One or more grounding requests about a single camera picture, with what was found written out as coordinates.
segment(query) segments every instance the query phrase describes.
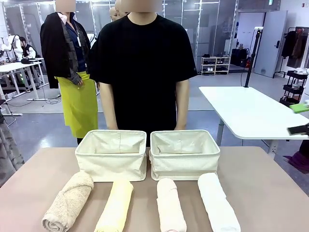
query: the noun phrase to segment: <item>black pants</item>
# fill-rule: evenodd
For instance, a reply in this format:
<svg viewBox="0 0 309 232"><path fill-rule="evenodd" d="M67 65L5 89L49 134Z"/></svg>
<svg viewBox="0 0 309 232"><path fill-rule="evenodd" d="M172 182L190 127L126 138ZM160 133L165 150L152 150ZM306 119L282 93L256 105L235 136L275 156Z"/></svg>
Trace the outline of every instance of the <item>black pants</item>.
<svg viewBox="0 0 309 232"><path fill-rule="evenodd" d="M83 139L77 138L77 144L79 145Z"/></svg>
<svg viewBox="0 0 309 232"><path fill-rule="evenodd" d="M299 148L299 152L309 158L309 140L303 140L303 143L301 144L300 148Z"/></svg>

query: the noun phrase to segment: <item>chair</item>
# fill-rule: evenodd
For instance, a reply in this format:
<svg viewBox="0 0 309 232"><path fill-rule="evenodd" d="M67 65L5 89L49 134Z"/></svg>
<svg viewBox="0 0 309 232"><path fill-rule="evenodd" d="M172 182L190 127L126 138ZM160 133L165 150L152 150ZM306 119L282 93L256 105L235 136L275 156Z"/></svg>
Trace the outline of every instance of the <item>chair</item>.
<svg viewBox="0 0 309 232"><path fill-rule="evenodd" d="M0 106L2 106L3 104L7 105L8 109L9 109L9 111L10 111L10 113L11 113L11 116L14 118L14 121L11 122L10 124L8 124L8 127L9 127L9 126L12 125L13 123L15 123L16 118L14 117L12 111L10 110L9 105L8 105L8 103L6 102L6 100L0 99Z"/></svg>

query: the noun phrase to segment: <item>yellow-green skirt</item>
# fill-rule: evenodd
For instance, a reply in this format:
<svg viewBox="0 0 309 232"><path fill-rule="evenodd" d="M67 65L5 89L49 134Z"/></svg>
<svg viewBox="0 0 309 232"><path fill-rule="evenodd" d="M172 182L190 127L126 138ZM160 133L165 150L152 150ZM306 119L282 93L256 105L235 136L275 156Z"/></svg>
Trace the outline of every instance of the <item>yellow-green skirt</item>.
<svg viewBox="0 0 309 232"><path fill-rule="evenodd" d="M55 77L60 84L64 122L75 138L84 138L98 129L98 102L95 82L86 72L78 72L83 80L79 87L64 77Z"/></svg>

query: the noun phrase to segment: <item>door handle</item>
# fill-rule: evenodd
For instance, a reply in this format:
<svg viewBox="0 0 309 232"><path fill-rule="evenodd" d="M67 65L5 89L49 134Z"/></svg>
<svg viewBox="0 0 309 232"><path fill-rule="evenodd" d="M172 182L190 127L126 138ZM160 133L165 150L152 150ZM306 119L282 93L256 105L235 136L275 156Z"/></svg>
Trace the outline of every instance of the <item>door handle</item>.
<svg viewBox="0 0 309 232"><path fill-rule="evenodd" d="M276 48L279 48L280 46L280 40L277 41L277 45L274 45Z"/></svg>

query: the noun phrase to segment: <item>storage basket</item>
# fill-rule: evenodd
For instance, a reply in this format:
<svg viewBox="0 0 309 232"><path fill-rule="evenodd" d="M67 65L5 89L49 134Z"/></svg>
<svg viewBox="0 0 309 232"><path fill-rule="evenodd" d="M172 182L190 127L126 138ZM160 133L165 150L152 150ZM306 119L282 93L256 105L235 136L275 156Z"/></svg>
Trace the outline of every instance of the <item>storage basket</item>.
<svg viewBox="0 0 309 232"><path fill-rule="evenodd" d="M153 180L198 180L217 171L220 149L206 130L155 131L150 146Z"/></svg>
<svg viewBox="0 0 309 232"><path fill-rule="evenodd" d="M92 130L75 150L81 171L94 182L146 177L146 133L131 130Z"/></svg>

